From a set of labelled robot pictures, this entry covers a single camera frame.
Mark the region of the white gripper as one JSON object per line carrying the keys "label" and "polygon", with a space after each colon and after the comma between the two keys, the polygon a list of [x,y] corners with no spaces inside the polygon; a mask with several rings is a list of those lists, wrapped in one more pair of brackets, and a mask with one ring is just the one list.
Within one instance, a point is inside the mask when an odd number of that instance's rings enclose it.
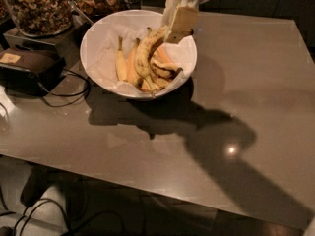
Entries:
{"label": "white gripper", "polygon": [[[198,0],[200,4],[210,0]],[[166,25],[164,41],[178,44],[184,37],[193,34],[199,11],[188,6],[178,6],[180,0],[166,0],[161,24]]]}

